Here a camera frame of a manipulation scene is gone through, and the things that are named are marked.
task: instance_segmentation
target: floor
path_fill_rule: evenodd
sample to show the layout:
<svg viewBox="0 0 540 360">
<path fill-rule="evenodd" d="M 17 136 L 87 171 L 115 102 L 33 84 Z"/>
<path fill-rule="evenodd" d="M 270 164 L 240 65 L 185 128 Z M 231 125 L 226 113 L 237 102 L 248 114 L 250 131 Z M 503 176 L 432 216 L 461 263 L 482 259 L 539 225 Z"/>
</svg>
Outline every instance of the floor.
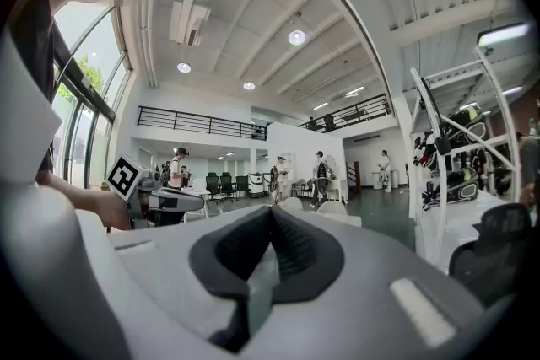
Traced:
<svg viewBox="0 0 540 360">
<path fill-rule="evenodd" d="M 212 201 L 208 204 L 211 217 L 239 208 L 270 204 L 270 198 L 241 198 L 239 201 Z M 304 210 L 312 210 L 310 201 L 302 200 Z M 351 216 L 362 217 L 362 227 L 393 237 L 414 250 L 414 221 L 408 218 L 408 190 L 395 189 L 392 192 L 364 188 L 359 196 L 352 197 L 347 203 L 347 212 Z M 198 215 L 189 215 L 188 221 L 199 219 Z"/>
</svg>

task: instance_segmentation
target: black metal railing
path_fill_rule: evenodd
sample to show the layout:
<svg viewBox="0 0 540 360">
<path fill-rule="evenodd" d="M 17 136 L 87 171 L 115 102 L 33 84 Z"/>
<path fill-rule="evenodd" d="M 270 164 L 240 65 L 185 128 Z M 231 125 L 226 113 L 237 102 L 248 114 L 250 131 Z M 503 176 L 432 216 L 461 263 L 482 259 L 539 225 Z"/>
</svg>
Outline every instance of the black metal railing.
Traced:
<svg viewBox="0 0 540 360">
<path fill-rule="evenodd" d="M 377 117 L 389 115 L 390 106 L 385 94 L 379 94 L 358 104 L 350 105 L 333 113 L 307 121 L 299 127 L 312 131 L 329 132 L 342 127 L 356 125 L 362 121 L 371 121 Z"/>
<path fill-rule="evenodd" d="M 137 126 L 164 127 L 166 129 L 226 135 L 228 137 L 267 140 L 267 128 L 265 126 L 141 105 L 138 108 Z"/>
</svg>

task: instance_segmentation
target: white shirt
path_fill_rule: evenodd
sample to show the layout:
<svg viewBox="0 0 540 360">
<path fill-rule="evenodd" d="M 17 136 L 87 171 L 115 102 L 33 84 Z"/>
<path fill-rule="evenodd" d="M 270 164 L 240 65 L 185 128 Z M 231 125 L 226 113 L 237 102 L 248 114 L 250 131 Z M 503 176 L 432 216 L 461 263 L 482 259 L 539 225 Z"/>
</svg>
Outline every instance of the white shirt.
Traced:
<svg viewBox="0 0 540 360">
<path fill-rule="evenodd" d="M 286 171 L 286 169 L 285 169 L 285 164 L 277 164 L 277 165 L 276 165 L 276 170 L 277 170 L 278 173 L 279 173 L 278 181 L 284 181 L 284 175 L 281 174 L 281 172 L 282 172 L 282 171 Z"/>
<path fill-rule="evenodd" d="M 176 177 L 173 179 L 172 174 L 173 173 L 180 173 L 180 161 L 176 159 L 176 156 L 170 161 L 170 179 L 169 179 L 169 185 L 173 188 L 179 188 L 181 186 L 182 178 Z"/>
</svg>

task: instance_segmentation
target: black office chair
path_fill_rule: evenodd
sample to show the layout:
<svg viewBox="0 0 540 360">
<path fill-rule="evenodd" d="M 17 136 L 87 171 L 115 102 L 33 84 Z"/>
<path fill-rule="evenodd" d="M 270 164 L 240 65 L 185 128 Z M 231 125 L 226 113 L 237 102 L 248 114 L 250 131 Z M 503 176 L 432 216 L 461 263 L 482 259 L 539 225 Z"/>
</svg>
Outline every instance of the black office chair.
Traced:
<svg viewBox="0 0 540 360">
<path fill-rule="evenodd" d="M 215 201 L 213 196 L 219 194 L 219 177 L 215 173 L 206 176 L 206 189 L 210 192 L 210 201 Z"/>
<path fill-rule="evenodd" d="M 248 188 L 248 185 L 247 185 L 247 175 L 237 175 L 236 176 L 236 192 L 238 194 L 236 196 L 237 201 L 240 200 L 240 193 L 241 192 L 245 192 L 245 194 L 247 196 L 247 193 L 249 192 L 249 188 Z"/>
<path fill-rule="evenodd" d="M 486 306 L 516 290 L 516 279 L 532 238 L 531 216 L 519 203 L 489 209 L 478 240 L 459 246 L 448 272 Z"/>
<path fill-rule="evenodd" d="M 235 190 L 233 189 L 233 178 L 230 175 L 222 175 L 220 179 L 221 179 L 221 193 L 226 195 L 225 199 L 230 198 L 230 201 L 232 202 L 233 199 L 231 195 L 235 193 Z"/>
</svg>

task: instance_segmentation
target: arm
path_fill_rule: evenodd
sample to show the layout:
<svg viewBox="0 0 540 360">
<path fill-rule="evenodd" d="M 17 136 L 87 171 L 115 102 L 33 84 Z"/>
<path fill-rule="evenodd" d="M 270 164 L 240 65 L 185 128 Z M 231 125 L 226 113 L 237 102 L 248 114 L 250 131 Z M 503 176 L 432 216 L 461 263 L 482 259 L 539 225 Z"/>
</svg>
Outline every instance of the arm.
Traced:
<svg viewBox="0 0 540 360">
<path fill-rule="evenodd" d="M 129 229 L 126 204 L 113 191 L 90 191 L 70 185 L 51 171 L 40 171 L 36 177 L 40 185 L 56 189 L 80 210 L 96 213 L 105 227 Z"/>
</svg>

